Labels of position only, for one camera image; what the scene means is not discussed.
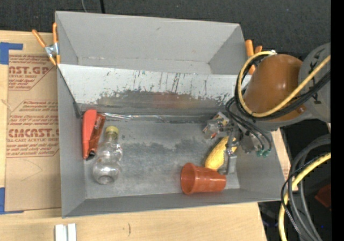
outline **yellow object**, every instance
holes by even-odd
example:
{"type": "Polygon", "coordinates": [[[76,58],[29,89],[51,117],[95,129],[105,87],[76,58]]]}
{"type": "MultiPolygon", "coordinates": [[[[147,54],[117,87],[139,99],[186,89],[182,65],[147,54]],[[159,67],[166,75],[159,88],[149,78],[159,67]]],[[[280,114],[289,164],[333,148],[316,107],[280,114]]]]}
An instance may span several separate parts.
{"type": "MultiPolygon", "coordinates": [[[[291,188],[294,190],[295,187],[301,182],[302,179],[304,179],[311,171],[313,171],[317,166],[321,165],[325,161],[329,160],[331,158],[331,153],[328,153],[319,159],[315,160],[312,164],[307,166],[301,173],[296,176],[294,181],[292,182],[291,188]]],[[[287,204],[289,199],[289,194],[288,191],[285,192],[283,201],[285,204],[287,204]]],[[[284,213],[285,209],[284,206],[281,205],[281,208],[279,209],[279,214],[278,214],[278,229],[279,229],[279,235],[281,237],[282,241],[288,241],[285,235],[285,230],[284,230],[284,213]]]]}
{"type": "MultiPolygon", "coordinates": [[[[224,151],[226,150],[226,144],[229,136],[225,136],[221,141],[214,147],[205,161],[204,166],[208,169],[218,170],[225,162],[224,151]]],[[[232,151],[235,152],[237,147],[232,147],[232,151]]]]}
{"type": "Polygon", "coordinates": [[[262,112],[262,113],[255,113],[253,112],[251,109],[249,109],[249,107],[245,104],[245,101],[243,100],[242,97],[242,91],[241,91],[241,80],[243,77],[243,72],[245,71],[245,69],[247,68],[247,66],[249,65],[249,63],[255,59],[258,56],[261,55],[276,55],[276,53],[271,52],[271,51],[263,51],[263,52],[259,52],[257,54],[254,54],[253,56],[251,56],[247,62],[243,65],[240,73],[239,73],[239,81],[238,81],[238,96],[239,96],[239,100],[240,100],[240,104],[242,105],[242,107],[245,109],[246,112],[248,112],[249,114],[251,114],[253,117],[264,117],[264,116],[268,116],[271,115],[277,111],[279,111],[282,107],[284,107],[288,102],[290,102],[290,100],[292,98],[294,98],[300,91],[301,89],[303,89],[306,84],[331,60],[331,56],[327,56],[300,84],[299,86],[291,93],[289,94],[288,97],[286,97],[279,105],[277,105],[276,107],[270,109],[269,111],[266,112],[262,112]]]}
{"type": "Polygon", "coordinates": [[[119,134],[119,129],[117,127],[114,127],[114,126],[108,126],[105,129],[105,133],[107,133],[107,132],[115,132],[118,135],[119,134]]]}

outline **yellow cap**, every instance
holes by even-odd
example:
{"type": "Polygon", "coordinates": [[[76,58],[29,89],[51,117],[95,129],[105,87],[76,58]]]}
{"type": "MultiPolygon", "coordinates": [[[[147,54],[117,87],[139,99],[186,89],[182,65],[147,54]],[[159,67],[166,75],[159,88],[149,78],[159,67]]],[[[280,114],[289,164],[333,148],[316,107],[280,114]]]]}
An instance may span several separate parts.
{"type": "Polygon", "coordinates": [[[119,134],[119,130],[115,126],[108,126],[105,130],[105,133],[108,133],[108,132],[115,132],[117,135],[119,134]]]}

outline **glass bottle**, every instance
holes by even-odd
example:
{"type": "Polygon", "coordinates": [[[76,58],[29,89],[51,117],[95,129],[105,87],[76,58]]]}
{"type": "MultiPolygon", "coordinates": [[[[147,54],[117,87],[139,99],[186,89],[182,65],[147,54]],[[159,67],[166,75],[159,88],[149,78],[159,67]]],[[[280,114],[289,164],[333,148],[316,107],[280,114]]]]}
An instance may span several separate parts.
{"type": "Polygon", "coordinates": [[[122,158],[123,150],[118,143],[118,136],[118,128],[109,126],[105,130],[105,141],[98,146],[93,175],[101,185],[115,182],[121,173],[119,161],[122,158]]]}

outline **orange plastic cup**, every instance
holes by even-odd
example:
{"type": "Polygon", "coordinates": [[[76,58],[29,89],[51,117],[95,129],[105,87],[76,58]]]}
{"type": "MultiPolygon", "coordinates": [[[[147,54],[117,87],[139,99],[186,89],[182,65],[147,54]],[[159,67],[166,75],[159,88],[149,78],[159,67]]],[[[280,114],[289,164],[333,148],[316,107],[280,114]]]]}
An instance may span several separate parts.
{"type": "Polygon", "coordinates": [[[226,183],[225,175],[207,167],[186,163],[181,171],[182,191],[187,195],[197,192],[220,192],[226,183]]]}

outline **cardboard sheet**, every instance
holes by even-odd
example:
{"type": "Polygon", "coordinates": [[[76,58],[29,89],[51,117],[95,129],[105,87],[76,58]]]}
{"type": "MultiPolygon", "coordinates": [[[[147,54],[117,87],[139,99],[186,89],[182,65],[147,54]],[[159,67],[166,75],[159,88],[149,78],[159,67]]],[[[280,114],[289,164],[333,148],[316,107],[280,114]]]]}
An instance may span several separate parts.
{"type": "MultiPolygon", "coordinates": [[[[60,207],[56,67],[31,32],[1,35],[24,45],[9,52],[5,210],[60,207]]],[[[42,37],[52,43],[51,34],[42,37]]]]}

